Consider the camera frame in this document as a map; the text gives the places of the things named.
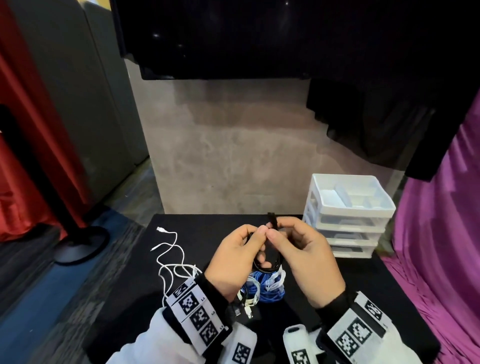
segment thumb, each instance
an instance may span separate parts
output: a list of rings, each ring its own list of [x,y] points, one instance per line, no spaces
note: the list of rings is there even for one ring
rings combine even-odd
[[[275,249],[277,249],[284,256],[288,263],[290,263],[289,260],[299,252],[299,250],[279,231],[275,229],[268,229],[266,235]]]
[[[265,233],[268,231],[268,227],[265,225],[260,226],[256,232],[252,234],[252,237],[244,245],[245,250],[252,256],[252,260],[257,255],[258,251],[265,244],[267,238]]]

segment black stand base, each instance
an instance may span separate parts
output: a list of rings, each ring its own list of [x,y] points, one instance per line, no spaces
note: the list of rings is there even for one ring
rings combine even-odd
[[[108,231],[100,226],[79,229],[74,237],[66,236],[55,247],[55,263],[61,266],[83,263],[100,253],[109,239]]]

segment black tv screen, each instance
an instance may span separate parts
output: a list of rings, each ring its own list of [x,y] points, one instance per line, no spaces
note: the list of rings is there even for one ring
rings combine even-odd
[[[464,40],[455,10],[416,0],[111,5],[122,56],[144,79],[435,77]]]

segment hand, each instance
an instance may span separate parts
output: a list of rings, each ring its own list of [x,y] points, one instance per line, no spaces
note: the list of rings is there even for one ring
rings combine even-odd
[[[205,271],[205,278],[232,302],[252,271],[252,263],[259,251],[265,250],[265,225],[258,229],[243,225],[222,240]],[[249,233],[252,237],[245,244]]]
[[[303,221],[293,217],[278,217],[278,227],[270,228],[266,235],[272,245],[290,265],[293,276],[310,304],[325,307],[345,291],[345,281],[338,269],[327,239]]]

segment gray carpet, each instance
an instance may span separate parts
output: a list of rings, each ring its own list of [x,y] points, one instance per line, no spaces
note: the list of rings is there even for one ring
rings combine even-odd
[[[39,225],[21,239],[0,243],[0,322],[48,272],[59,234],[56,227]]]
[[[82,342],[144,230],[134,221],[126,224],[124,232],[108,245],[102,260],[65,307],[44,342],[31,355],[29,364],[88,363]]]

